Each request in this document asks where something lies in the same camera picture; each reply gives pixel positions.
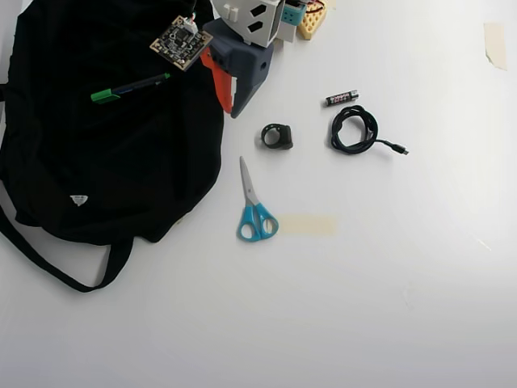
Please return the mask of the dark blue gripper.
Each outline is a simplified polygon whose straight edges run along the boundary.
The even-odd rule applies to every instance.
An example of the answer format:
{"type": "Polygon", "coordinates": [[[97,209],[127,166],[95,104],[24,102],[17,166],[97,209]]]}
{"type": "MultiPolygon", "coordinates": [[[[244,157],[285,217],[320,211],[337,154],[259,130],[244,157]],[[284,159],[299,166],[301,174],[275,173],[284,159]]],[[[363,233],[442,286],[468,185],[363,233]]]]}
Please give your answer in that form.
{"type": "Polygon", "coordinates": [[[264,48],[245,43],[222,19],[206,23],[203,29],[212,40],[201,53],[201,61],[212,71],[221,107],[235,119],[267,78],[274,46],[264,48]],[[232,77],[237,79],[234,95],[232,77]]]}

